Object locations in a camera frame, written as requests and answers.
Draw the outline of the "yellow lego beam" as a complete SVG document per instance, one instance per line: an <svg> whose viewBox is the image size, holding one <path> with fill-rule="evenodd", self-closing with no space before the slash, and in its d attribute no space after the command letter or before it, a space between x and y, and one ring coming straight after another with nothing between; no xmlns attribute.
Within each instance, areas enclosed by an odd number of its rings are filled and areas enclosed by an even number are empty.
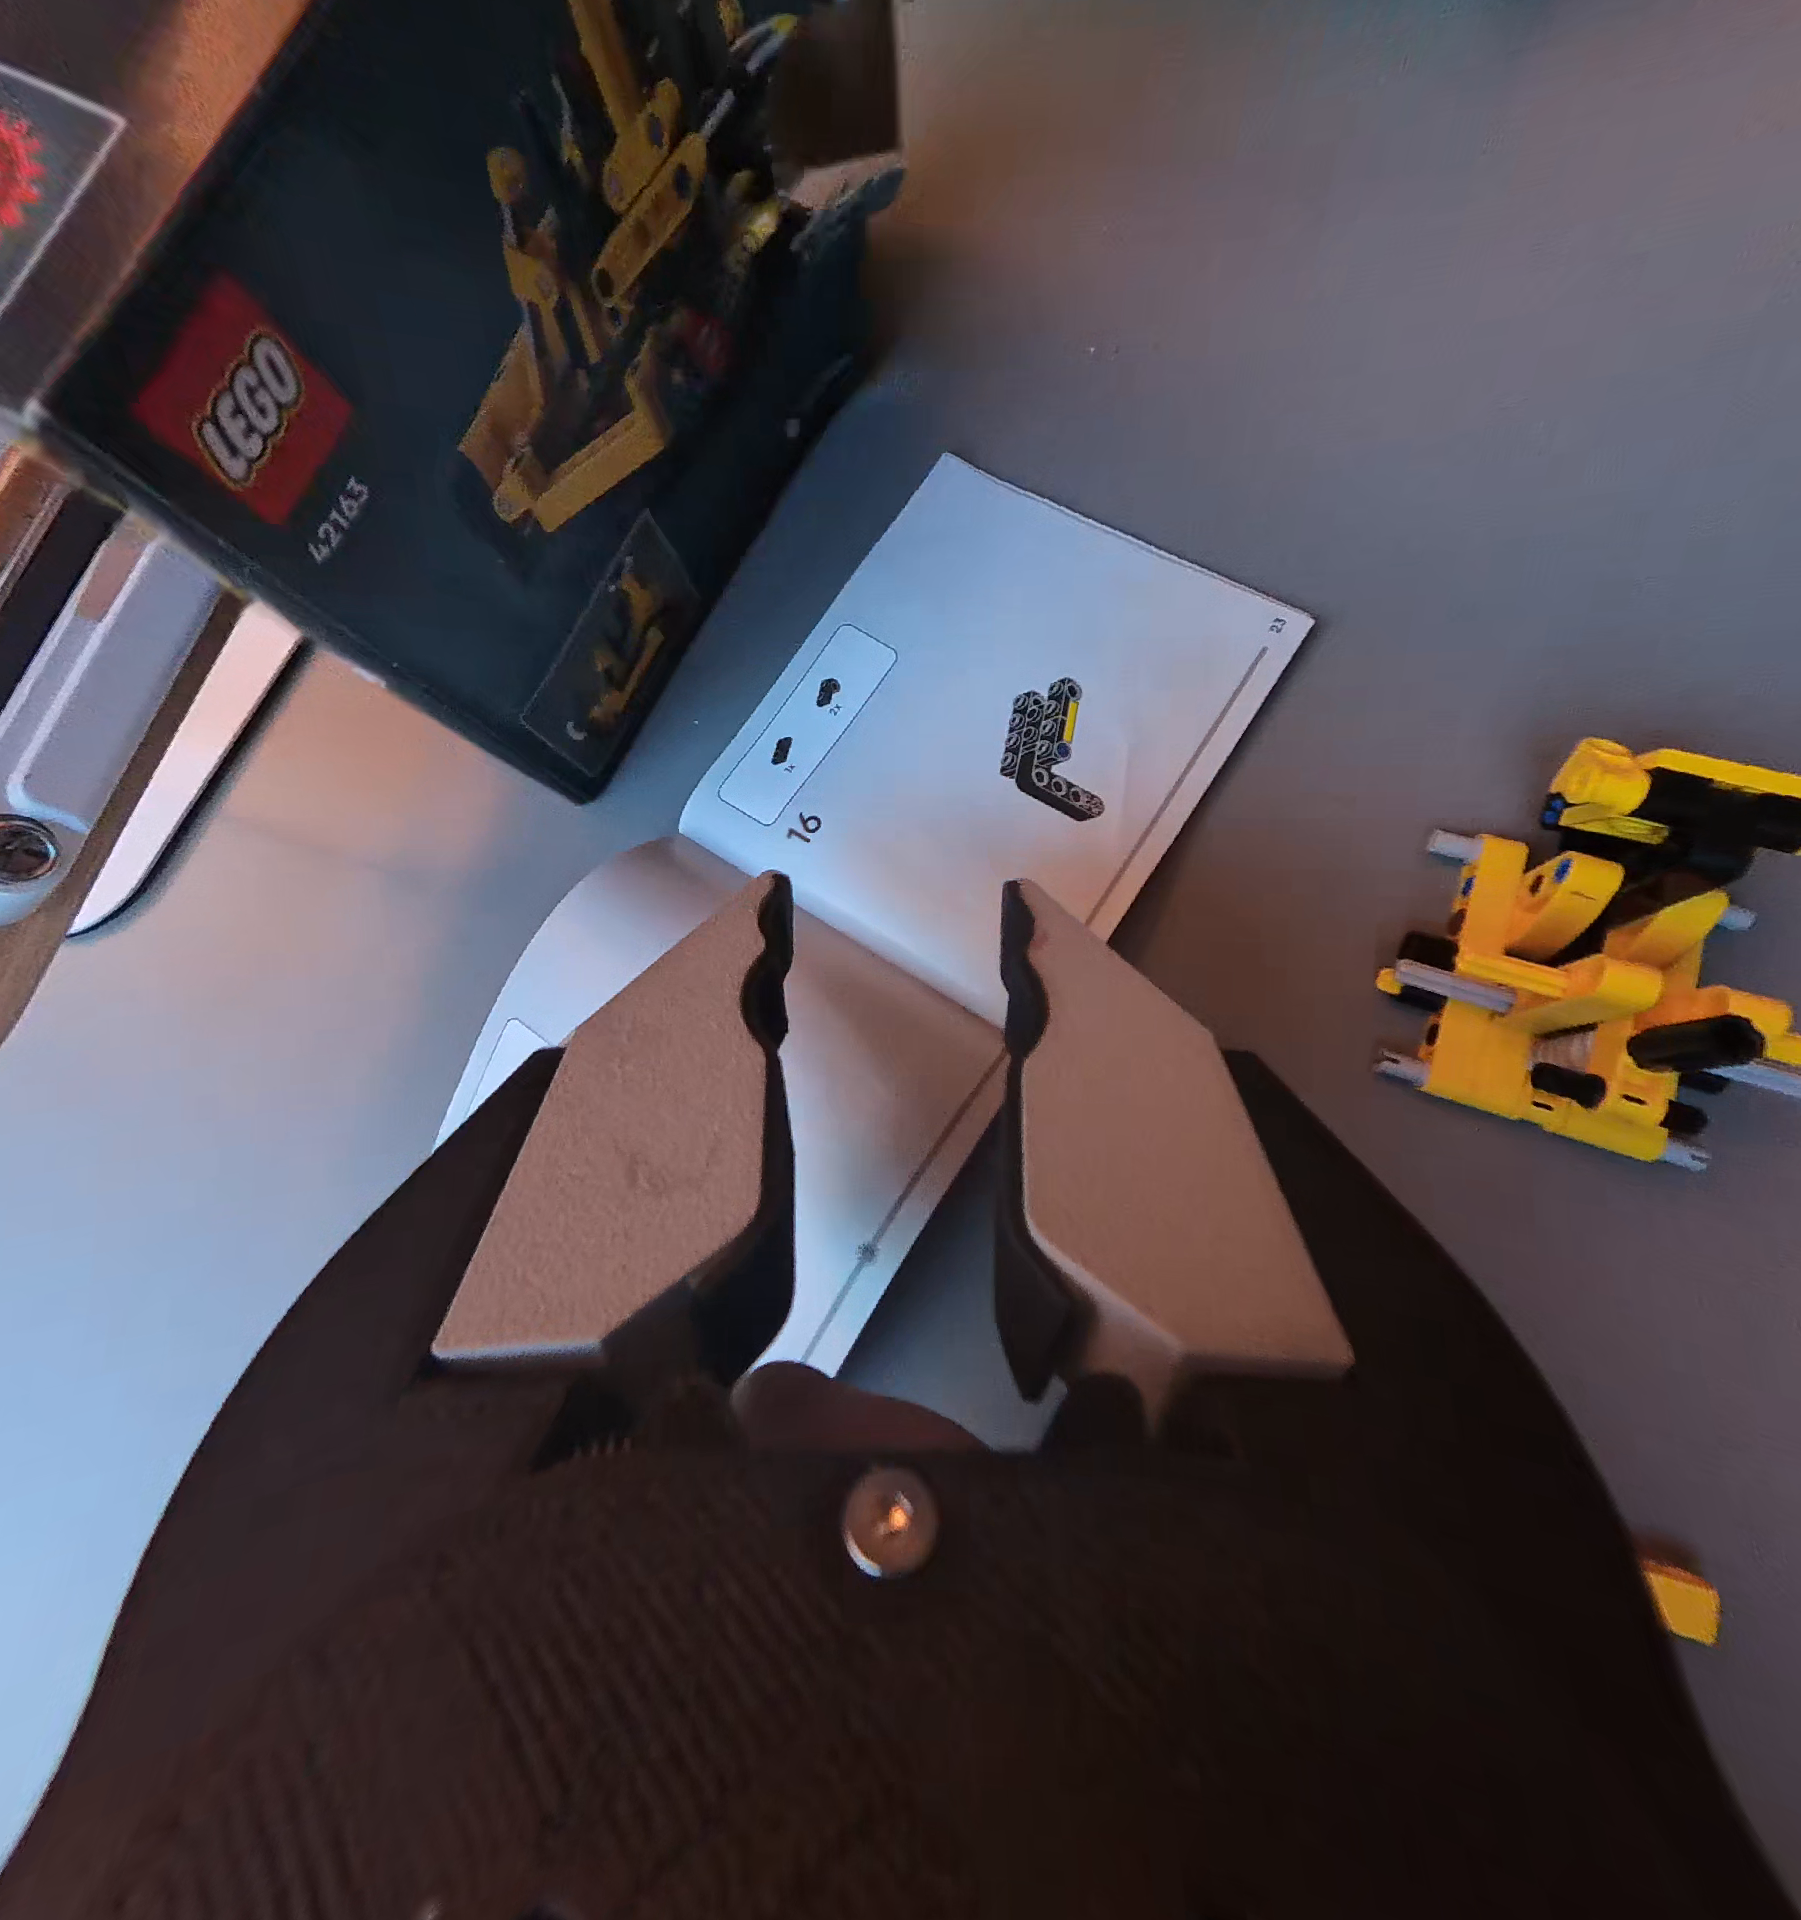
<svg viewBox="0 0 1801 1920"><path fill-rule="evenodd" d="M1663 1629L1686 1644L1718 1646L1723 1600L1697 1555L1662 1533L1635 1533L1633 1550Z"/></svg>

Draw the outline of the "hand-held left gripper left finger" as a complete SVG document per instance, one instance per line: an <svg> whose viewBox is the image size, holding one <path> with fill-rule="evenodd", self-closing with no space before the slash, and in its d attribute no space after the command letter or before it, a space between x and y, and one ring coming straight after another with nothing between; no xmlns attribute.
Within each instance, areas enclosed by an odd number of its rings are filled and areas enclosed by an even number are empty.
<svg viewBox="0 0 1801 1920"><path fill-rule="evenodd" d="M433 1364L665 1389L759 1360L794 1290L789 972L792 881L766 873L578 1023Z"/></svg>

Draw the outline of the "white instruction booklet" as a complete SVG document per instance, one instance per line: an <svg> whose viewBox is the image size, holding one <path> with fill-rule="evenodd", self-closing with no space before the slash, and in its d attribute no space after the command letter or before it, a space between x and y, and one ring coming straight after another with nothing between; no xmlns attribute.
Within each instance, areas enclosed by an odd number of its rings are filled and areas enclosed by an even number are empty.
<svg viewBox="0 0 1801 1920"><path fill-rule="evenodd" d="M762 1360L834 1374L997 1114L1002 883L1108 937L1314 623L941 455L678 824L550 911L440 1132L786 875L794 1290Z"/></svg>

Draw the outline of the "yellow black lego model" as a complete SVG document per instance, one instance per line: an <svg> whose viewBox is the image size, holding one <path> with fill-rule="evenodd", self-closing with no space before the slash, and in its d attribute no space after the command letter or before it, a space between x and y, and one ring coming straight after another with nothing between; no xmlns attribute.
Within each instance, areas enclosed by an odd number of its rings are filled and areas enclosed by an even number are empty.
<svg viewBox="0 0 1801 1920"><path fill-rule="evenodd" d="M1703 979L1750 925L1731 887L1763 853L1801 858L1801 775L1675 748L1576 742L1546 794L1547 855L1437 832L1456 866L1441 931L1400 937L1375 990L1425 1015L1372 1073L1638 1164L1700 1172L1693 1093L1801 1102L1793 1008Z"/></svg>

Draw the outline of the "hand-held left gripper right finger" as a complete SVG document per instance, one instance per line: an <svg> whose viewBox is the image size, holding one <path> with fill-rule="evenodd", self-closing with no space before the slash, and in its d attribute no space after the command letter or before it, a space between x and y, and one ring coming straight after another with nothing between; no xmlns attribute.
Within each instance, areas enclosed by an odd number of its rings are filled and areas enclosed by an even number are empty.
<svg viewBox="0 0 1801 1920"><path fill-rule="evenodd" d="M995 1327L1023 1400L1336 1383L1351 1345L1212 1033L1030 879L1001 887Z"/></svg>

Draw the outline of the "white stand base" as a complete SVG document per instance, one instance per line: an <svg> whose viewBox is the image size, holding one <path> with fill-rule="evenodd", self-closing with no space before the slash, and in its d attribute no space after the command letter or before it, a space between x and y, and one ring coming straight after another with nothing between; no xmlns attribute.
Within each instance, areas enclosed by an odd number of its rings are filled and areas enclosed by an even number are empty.
<svg viewBox="0 0 1801 1920"><path fill-rule="evenodd" d="M0 601L0 928L129 909L299 652L181 550L67 503Z"/></svg>

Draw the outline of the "black lego box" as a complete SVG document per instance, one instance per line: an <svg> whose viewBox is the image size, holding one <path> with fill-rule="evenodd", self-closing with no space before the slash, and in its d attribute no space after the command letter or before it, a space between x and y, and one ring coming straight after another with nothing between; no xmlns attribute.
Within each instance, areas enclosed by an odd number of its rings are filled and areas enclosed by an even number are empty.
<svg viewBox="0 0 1801 1920"><path fill-rule="evenodd" d="M893 18L0 2L0 418L591 802L863 379Z"/></svg>

